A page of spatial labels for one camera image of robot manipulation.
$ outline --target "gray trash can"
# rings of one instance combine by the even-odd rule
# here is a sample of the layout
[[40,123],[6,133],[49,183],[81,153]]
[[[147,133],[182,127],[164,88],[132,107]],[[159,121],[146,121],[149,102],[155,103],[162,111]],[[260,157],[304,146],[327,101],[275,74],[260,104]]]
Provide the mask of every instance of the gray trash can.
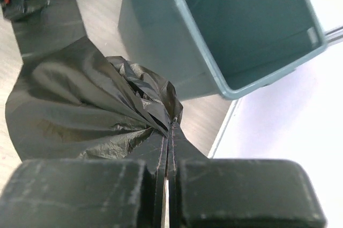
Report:
[[183,100],[240,98],[326,48],[309,0],[123,0],[119,30]]

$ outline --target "crumpled plastic bag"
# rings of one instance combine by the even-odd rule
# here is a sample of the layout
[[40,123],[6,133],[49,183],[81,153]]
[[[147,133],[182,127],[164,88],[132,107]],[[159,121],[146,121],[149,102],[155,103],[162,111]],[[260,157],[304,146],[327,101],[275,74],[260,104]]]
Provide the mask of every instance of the crumpled plastic bag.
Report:
[[23,61],[5,113],[22,160],[119,159],[181,122],[170,82],[122,57],[105,58],[87,37]]

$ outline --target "plastic bin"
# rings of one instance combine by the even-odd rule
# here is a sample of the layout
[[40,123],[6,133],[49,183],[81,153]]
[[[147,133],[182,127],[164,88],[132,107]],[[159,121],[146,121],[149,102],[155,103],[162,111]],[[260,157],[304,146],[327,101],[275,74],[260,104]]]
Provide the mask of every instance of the plastic bin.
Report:
[[183,100],[240,98],[326,48],[309,0],[123,0],[119,30]]

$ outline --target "black plastic bag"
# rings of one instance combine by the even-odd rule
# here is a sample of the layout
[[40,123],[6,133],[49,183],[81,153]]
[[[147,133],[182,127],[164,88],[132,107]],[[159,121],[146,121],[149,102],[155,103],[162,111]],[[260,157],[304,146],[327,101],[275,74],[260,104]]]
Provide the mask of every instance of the black plastic bag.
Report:
[[87,38],[51,54],[23,58],[6,104],[22,160],[123,158],[153,131],[181,122],[173,85],[122,57],[107,57]]

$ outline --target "wooden floor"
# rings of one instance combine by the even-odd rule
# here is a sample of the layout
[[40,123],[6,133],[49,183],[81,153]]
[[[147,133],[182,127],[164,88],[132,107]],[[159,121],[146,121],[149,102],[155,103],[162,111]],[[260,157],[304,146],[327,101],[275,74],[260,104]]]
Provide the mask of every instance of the wooden floor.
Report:
[[[89,37],[105,56],[126,51],[117,31],[122,0],[78,0]],[[0,191],[20,163],[5,122],[5,102],[21,68],[19,50],[11,25],[0,18]],[[210,96],[183,102],[182,128],[187,138],[208,154],[230,102]]]

